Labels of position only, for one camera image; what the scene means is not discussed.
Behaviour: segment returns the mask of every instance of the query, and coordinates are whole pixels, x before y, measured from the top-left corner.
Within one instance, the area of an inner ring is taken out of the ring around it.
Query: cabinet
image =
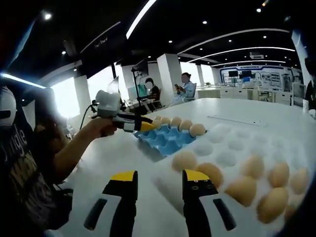
[[[291,105],[290,92],[277,91],[275,102],[278,104]]]

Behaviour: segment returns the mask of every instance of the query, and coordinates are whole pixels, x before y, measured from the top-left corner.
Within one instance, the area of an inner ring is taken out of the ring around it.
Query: egg tray
[[[256,218],[256,207],[260,198],[272,190],[267,176],[275,164],[287,162],[290,169],[290,178],[301,167],[307,167],[310,174],[314,173],[314,170],[309,168],[313,166],[309,164],[305,149],[298,140],[262,132],[256,128],[244,130],[224,123],[219,123],[213,127],[207,127],[206,125],[205,127],[208,129],[208,133],[188,144],[184,150],[192,151],[197,157],[198,164],[210,162],[221,170],[224,183],[220,187],[220,192],[223,192],[229,184],[242,177],[240,172],[242,164],[248,160],[251,154],[258,154],[263,157],[264,175],[257,181],[255,199],[247,207],[253,213],[254,218]],[[155,164],[153,183],[170,204],[180,214],[183,214],[182,176],[181,173],[172,169],[173,157],[168,156]],[[285,188],[289,193],[288,203],[291,203],[297,198],[297,195],[293,193],[289,182]],[[263,228],[275,231],[283,225],[284,212],[273,222],[263,224]]]
[[[198,137],[192,137],[188,130],[179,131],[176,126],[163,124],[160,129],[148,132],[135,132],[134,136],[157,149],[163,157],[170,156],[186,145],[194,142]]]

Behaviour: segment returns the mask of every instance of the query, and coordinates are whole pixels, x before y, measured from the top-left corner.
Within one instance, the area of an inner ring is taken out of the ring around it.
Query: black cable
[[[90,107],[92,107],[92,106],[93,106],[93,105],[89,105],[89,106],[88,106],[88,108],[85,110],[84,115],[83,115],[83,118],[82,118],[82,121],[81,121],[80,129],[79,129],[79,130],[81,130],[81,129],[82,129],[82,125],[83,125],[84,117],[85,117],[86,113],[88,112],[88,110],[90,109]]]

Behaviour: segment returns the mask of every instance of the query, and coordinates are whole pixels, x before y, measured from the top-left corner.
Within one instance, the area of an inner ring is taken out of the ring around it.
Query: white helmet
[[[11,128],[16,114],[16,101],[12,91],[6,86],[0,89],[0,128]]]

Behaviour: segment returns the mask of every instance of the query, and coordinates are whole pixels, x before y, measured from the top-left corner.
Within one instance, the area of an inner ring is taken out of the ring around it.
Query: window
[[[112,68],[107,67],[88,79],[90,99],[95,100],[99,90],[107,91],[108,84],[113,80]]]
[[[80,114],[74,78],[66,79],[51,88],[61,116],[69,119]]]
[[[199,76],[198,76],[198,68],[194,63],[184,63],[180,62],[182,73],[189,73],[191,74],[191,81],[192,83],[196,83],[200,85]]]
[[[128,96],[128,91],[127,91],[127,88],[125,85],[122,66],[116,65],[115,71],[116,71],[117,76],[118,76],[118,88],[119,88],[120,96],[121,96],[122,100],[128,100],[129,96]]]
[[[209,82],[215,84],[212,68],[208,65],[201,65],[204,83]]]
[[[125,81],[123,77],[123,70],[120,65],[115,66],[115,71],[118,78],[118,88],[121,93],[122,99],[129,99],[127,88],[125,86]],[[107,91],[109,83],[113,80],[113,72],[111,66],[99,71],[97,74],[93,75],[88,79],[88,89],[90,94],[90,99],[95,100],[95,97],[99,90]]]

